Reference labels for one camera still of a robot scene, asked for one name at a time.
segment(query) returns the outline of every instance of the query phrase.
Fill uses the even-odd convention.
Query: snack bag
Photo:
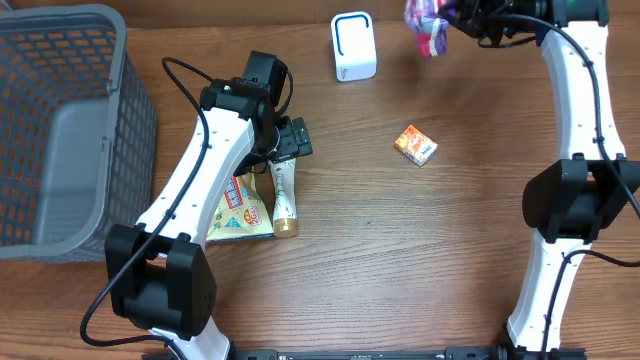
[[[256,193],[255,176],[231,177],[211,220],[207,242],[260,237],[273,237],[273,226]]]

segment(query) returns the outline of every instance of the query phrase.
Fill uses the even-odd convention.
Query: wood grain surface
[[[296,173],[300,235],[210,246],[214,318],[240,349],[428,350],[488,345],[515,307],[529,257],[520,201],[553,162],[552,90],[540,50],[482,50],[450,32],[446,56],[421,60],[400,22],[375,25],[378,73],[339,84],[326,25],[130,31],[130,56],[158,110],[154,194],[168,180],[196,114],[164,74],[173,56],[214,77],[242,74],[252,49],[293,71],[288,113],[315,153]],[[640,15],[615,14],[609,80],[618,130],[640,159]],[[204,82],[176,70],[198,94]],[[440,144],[424,167],[393,147],[413,124]],[[269,207],[273,187],[260,177]],[[595,249],[640,258],[628,207]],[[80,319],[106,283],[104,264],[0,263],[0,358],[135,359],[156,343],[96,349]],[[591,359],[640,358],[640,271],[586,259],[562,324],[563,345]],[[144,333],[113,315],[90,333]]]
[[[13,0],[16,9],[100,3],[113,7],[131,27],[293,25],[329,23],[335,14],[366,11],[374,21],[404,19],[405,0]],[[635,0],[608,0],[614,14],[640,12]]]

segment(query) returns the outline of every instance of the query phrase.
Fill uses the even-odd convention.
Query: black cable
[[[124,273],[129,268],[131,268],[131,266],[133,266],[133,264],[135,264],[140,259],[140,257],[142,257],[142,255],[144,254],[146,249],[153,243],[153,241],[156,239],[156,237],[158,236],[160,231],[162,231],[164,226],[173,217],[176,208],[180,204],[180,201],[182,200],[182,198],[184,197],[185,193],[189,189],[189,186],[193,182],[193,179],[198,174],[198,170],[200,169],[200,166],[202,165],[202,162],[204,161],[204,157],[205,157],[207,149],[208,149],[208,144],[209,144],[209,125],[207,124],[207,122],[205,120],[206,117],[204,115],[204,112],[200,108],[200,105],[198,104],[196,99],[193,97],[193,95],[191,95],[191,93],[187,90],[187,88],[185,88],[184,85],[182,85],[182,83],[180,82],[180,80],[178,80],[178,78],[173,74],[173,72],[169,68],[168,63],[174,63],[174,64],[179,65],[181,67],[184,67],[184,68],[186,68],[188,70],[191,70],[194,73],[196,73],[196,74],[202,76],[203,78],[209,80],[210,82],[213,81],[213,78],[211,78],[210,76],[208,76],[207,74],[203,73],[202,71],[200,71],[200,70],[194,68],[193,66],[191,66],[189,64],[186,64],[186,63],[184,63],[184,62],[182,62],[180,60],[176,60],[176,59],[173,59],[173,58],[170,58],[170,57],[165,57],[165,58],[162,59],[162,67],[164,68],[164,71],[167,73],[167,75],[169,75],[169,77],[171,78],[173,83],[176,84],[176,86],[180,89],[180,91],[182,91],[182,93],[187,97],[189,102],[191,102],[191,105],[193,105],[193,107],[198,112],[198,115],[199,115],[199,118],[200,118],[200,122],[202,123],[202,131],[203,131],[203,134],[204,134],[204,139],[203,139],[203,142],[202,142],[202,148],[200,149],[200,154],[198,155],[198,159],[196,160],[196,163],[193,166],[193,169],[191,170],[191,173],[187,177],[187,180],[184,182],[184,185],[182,185],[182,188],[180,189],[180,192],[178,192],[178,195],[176,195],[176,198],[173,200],[173,203],[171,203],[171,206],[169,206],[169,209],[167,209],[167,211],[165,212],[165,215],[163,216],[162,220],[160,221],[160,223],[158,223],[158,226],[155,228],[155,230],[153,230],[153,232],[151,233],[149,238],[142,244],[142,246],[140,246],[140,248],[135,252],[135,254],[133,254],[133,256],[124,264],[124,266],[120,269],[120,271],[118,271],[118,273],[109,281],[107,286],[105,286],[105,288],[100,292],[98,297],[96,297],[96,299],[93,301],[91,306],[89,306],[89,309],[87,309],[87,312],[84,314],[84,317],[82,318],[82,322],[80,324],[80,337],[87,344],[92,345],[92,346],[98,346],[98,347],[131,344],[131,343],[137,343],[137,342],[147,341],[147,340],[162,341],[162,342],[165,343],[166,346],[169,346],[173,350],[173,352],[176,353],[176,355],[178,356],[178,358],[180,360],[186,360],[186,357],[185,357],[184,353],[182,353],[182,350],[180,350],[180,348],[171,339],[169,339],[169,338],[167,338],[165,336],[160,336],[160,335],[142,335],[142,336],[134,336],[134,337],[123,338],[123,339],[115,339],[115,340],[96,340],[96,339],[91,338],[87,334],[87,326],[89,325],[89,320],[91,320],[91,316],[93,316],[95,311],[98,309],[98,306],[100,306],[102,301],[111,292],[113,287],[118,283],[118,281],[120,281],[120,279],[122,278]]]
[[[527,16],[527,15],[518,15],[518,14],[497,15],[497,16],[494,16],[493,18],[494,19],[502,19],[502,20],[528,21],[528,22],[532,22],[532,23],[538,24],[540,26],[543,26],[543,27],[549,29],[550,31],[553,31],[553,32],[559,34],[560,36],[562,36],[569,44],[571,44],[571,46],[575,49],[575,51],[578,53],[578,55],[580,55],[580,57],[582,58],[582,61],[584,62],[584,66],[589,71],[589,76],[591,77],[591,82],[592,82],[592,85],[593,85],[593,98],[594,98],[595,123],[596,123],[595,124],[596,125],[596,129],[595,129],[596,130],[596,138],[593,139],[593,141],[595,143],[597,143],[598,151],[600,152],[600,156],[602,156],[602,159],[607,164],[607,167],[609,168],[610,172],[613,174],[613,176],[615,177],[615,179],[618,182],[618,184],[624,190],[629,202],[631,203],[631,206],[633,207],[633,210],[636,212],[636,215],[638,215],[638,218],[640,218],[640,206],[638,205],[638,201],[633,196],[633,193],[631,192],[631,190],[629,189],[627,184],[624,182],[622,177],[620,177],[620,174],[618,173],[617,169],[615,168],[615,165],[613,164],[613,162],[609,158],[609,155],[607,154],[607,151],[606,151],[606,149],[604,147],[604,136],[602,136],[602,114],[600,112],[600,87],[598,85],[598,78],[597,78],[597,75],[596,75],[596,71],[594,69],[594,64],[589,59],[589,56],[582,49],[582,47],[569,34],[567,34],[562,29],[560,29],[560,28],[554,26],[553,24],[548,23],[548,22],[546,22],[544,20],[540,20],[538,18]],[[546,349],[547,349],[547,344],[548,344],[548,341],[549,341],[549,328],[551,327],[551,316],[553,314],[553,307],[555,306],[556,298],[558,297],[558,290],[560,289],[560,283],[562,282],[562,276],[564,275],[564,271],[565,271],[565,269],[567,267],[567,264],[570,262],[571,258],[573,256],[579,255],[579,254],[595,256],[595,257],[597,257],[599,259],[605,260],[607,262],[610,262],[610,263],[618,265],[618,266],[640,267],[640,261],[639,262],[625,262],[625,261],[621,261],[621,260],[612,258],[610,256],[607,256],[607,255],[604,255],[604,254],[601,254],[599,252],[592,251],[592,250],[576,250],[576,251],[573,251],[573,252],[569,253],[564,258],[564,260],[562,261],[562,265],[560,267],[560,271],[558,272],[558,277],[556,278],[556,282],[555,282],[554,287],[553,287],[553,292],[551,293],[551,299],[549,300],[549,309],[547,310],[547,315],[546,315],[546,318],[545,318],[545,328],[544,328],[543,337],[542,337],[542,347],[540,348],[541,354],[544,354],[546,352]]]
[[[287,70],[287,77],[289,77],[289,95],[287,95],[287,100],[285,100],[284,104],[282,104],[280,110],[276,112],[276,119],[281,118],[284,115],[285,111],[287,111],[289,102],[291,101],[291,96],[293,96],[293,74],[289,70]]]

